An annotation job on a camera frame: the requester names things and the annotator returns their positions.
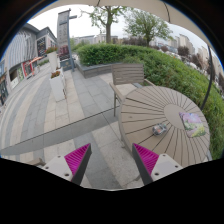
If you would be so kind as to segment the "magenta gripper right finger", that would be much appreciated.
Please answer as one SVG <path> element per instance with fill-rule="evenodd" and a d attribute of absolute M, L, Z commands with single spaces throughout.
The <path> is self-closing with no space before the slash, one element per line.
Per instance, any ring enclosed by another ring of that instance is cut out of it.
<path fill-rule="evenodd" d="M 158 155 L 136 143 L 132 144 L 132 154 L 145 185 L 182 169 L 169 155 Z"/>

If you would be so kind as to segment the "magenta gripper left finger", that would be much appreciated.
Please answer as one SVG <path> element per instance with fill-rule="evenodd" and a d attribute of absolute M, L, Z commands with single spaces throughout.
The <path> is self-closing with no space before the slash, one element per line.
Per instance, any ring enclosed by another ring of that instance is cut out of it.
<path fill-rule="evenodd" d="M 65 156 L 54 157 L 43 167 L 43 170 L 80 185 L 91 153 L 91 144 L 88 143 Z"/>

